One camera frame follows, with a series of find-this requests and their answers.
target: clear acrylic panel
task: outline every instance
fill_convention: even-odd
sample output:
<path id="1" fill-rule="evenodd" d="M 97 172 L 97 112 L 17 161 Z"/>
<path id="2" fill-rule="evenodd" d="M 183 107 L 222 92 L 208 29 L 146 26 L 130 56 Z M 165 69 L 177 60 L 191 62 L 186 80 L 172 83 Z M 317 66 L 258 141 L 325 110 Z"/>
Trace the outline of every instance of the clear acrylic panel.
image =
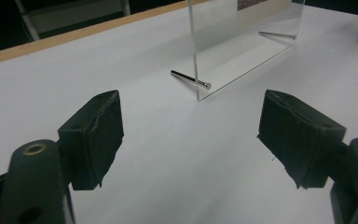
<path id="1" fill-rule="evenodd" d="M 188 0 L 200 101 L 296 43 L 304 0 Z"/>

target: brass insert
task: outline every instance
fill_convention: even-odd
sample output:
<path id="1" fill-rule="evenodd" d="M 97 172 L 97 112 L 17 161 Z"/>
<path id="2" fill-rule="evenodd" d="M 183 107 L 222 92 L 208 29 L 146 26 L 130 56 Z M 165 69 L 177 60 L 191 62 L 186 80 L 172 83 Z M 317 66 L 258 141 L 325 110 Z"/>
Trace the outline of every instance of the brass insert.
<path id="1" fill-rule="evenodd" d="M 33 156 L 35 154 L 38 154 L 46 149 L 45 144 L 34 144 L 28 146 L 26 149 L 22 151 L 22 153 L 26 156 Z"/>

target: glass panel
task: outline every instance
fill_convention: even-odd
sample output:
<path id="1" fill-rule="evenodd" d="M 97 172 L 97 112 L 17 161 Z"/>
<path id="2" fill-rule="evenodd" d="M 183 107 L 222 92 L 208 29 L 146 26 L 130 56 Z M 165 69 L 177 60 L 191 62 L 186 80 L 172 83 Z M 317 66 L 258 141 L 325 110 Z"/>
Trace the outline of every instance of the glass panel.
<path id="1" fill-rule="evenodd" d="M 197 99 L 293 46 L 303 6 L 304 0 L 188 0 L 195 79 L 212 84 L 197 87 Z"/>

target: white table surface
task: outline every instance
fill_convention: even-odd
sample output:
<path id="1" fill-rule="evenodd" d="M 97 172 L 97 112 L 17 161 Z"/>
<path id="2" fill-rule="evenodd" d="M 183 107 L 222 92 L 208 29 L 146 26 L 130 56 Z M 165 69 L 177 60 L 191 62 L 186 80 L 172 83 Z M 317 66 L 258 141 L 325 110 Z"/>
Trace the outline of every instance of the white table surface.
<path id="1" fill-rule="evenodd" d="M 332 181 L 296 189 L 256 136 L 272 89 L 358 137 L 358 16 L 305 7 L 294 47 L 200 103 L 170 76 L 190 55 L 184 8 L 0 63 L 0 174 L 17 147 L 58 140 L 92 96 L 119 90 L 124 141 L 103 187 L 73 192 L 77 223 L 334 223 Z"/>

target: screw hole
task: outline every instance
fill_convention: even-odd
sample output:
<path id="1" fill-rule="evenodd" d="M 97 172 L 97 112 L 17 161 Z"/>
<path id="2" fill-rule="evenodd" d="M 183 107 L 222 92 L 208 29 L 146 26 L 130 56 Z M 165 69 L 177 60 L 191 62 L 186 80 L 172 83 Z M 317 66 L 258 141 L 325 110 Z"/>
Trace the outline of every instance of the screw hole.
<path id="1" fill-rule="evenodd" d="M 20 224 L 32 223 L 36 221 L 40 215 L 42 215 L 42 209 L 40 207 L 33 207 L 22 212 L 17 221 Z"/>
<path id="2" fill-rule="evenodd" d="M 42 152 L 45 149 L 46 149 L 46 145 L 44 145 L 44 144 L 36 144 L 36 145 L 32 145 L 32 146 L 27 147 L 26 149 L 24 149 L 22 151 L 22 153 L 24 155 L 27 155 L 27 156 L 32 156 L 34 154 Z"/>

